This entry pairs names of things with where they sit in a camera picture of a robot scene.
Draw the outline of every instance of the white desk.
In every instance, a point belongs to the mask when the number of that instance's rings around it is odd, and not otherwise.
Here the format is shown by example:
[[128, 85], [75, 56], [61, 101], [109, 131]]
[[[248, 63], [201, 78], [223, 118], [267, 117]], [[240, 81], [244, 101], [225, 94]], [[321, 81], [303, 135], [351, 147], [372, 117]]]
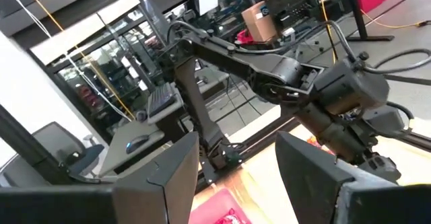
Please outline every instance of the white desk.
[[[145, 134], [149, 135], [150, 139], [134, 152], [127, 154], [127, 143], [132, 141], [134, 138]], [[163, 137], [164, 133], [160, 131], [155, 125], [149, 125], [147, 122], [140, 123], [137, 121], [127, 123], [126, 125], [119, 128], [112, 138], [108, 153], [106, 154], [98, 176], [103, 177], [118, 167], [121, 167], [133, 157], [139, 155], [151, 147], [154, 143], [162, 140]]]

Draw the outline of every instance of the black robotic arm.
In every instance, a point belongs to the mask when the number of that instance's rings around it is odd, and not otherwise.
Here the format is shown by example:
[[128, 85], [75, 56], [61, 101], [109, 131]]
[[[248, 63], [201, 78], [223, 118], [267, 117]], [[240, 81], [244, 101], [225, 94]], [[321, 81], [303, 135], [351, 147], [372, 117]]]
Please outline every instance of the black robotic arm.
[[175, 81], [200, 136], [201, 163], [209, 171], [221, 170], [237, 159], [235, 148], [213, 122], [194, 80], [195, 59], [244, 79], [251, 89], [281, 114], [293, 115], [340, 159], [394, 182], [401, 174], [386, 157], [372, 152], [377, 144], [372, 125], [390, 122], [385, 130], [403, 128], [398, 112], [386, 106], [389, 85], [382, 75], [363, 70], [365, 62], [351, 56], [325, 69], [282, 57], [254, 54], [211, 35], [196, 31], [176, 41], [159, 63]]

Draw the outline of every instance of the keyboard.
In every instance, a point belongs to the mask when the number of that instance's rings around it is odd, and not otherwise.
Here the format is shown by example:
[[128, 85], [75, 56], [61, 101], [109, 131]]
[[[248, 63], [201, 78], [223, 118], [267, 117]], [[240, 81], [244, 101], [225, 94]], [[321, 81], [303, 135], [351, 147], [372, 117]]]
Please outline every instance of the keyboard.
[[147, 113], [149, 117], [155, 116], [168, 106], [176, 102], [172, 86], [169, 83], [157, 86], [148, 98]]

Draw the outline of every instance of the sticker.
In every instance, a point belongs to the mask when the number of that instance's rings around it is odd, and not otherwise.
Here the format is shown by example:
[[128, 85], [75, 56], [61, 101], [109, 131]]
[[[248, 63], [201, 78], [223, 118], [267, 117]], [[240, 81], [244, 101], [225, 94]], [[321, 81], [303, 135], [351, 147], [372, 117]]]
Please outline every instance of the sticker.
[[261, 19], [263, 17], [263, 14], [262, 13], [257, 13], [256, 14], [256, 20], [259, 20], [259, 19]]
[[261, 13], [263, 16], [269, 15], [269, 9], [267, 8], [266, 5], [261, 6]]

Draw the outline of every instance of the table leg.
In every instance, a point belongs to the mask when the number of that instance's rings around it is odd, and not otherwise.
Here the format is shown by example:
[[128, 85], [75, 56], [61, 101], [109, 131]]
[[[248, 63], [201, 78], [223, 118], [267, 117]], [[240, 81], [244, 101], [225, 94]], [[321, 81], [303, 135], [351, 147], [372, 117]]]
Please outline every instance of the table leg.
[[358, 0], [349, 0], [352, 6], [355, 22], [358, 27], [359, 36], [348, 36], [346, 39], [349, 42], [390, 42], [394, 36], [369, 36], [366, 32], [364, 18], [358, 4]]
[[182, 130], [182, 128], [178, 125], [175, 117], [165, 117], [156, 123], [156, 126], [164, 132], [164, 134], [170, 139], [173, 143], [176, 143], [180, 140], [186, 133]]

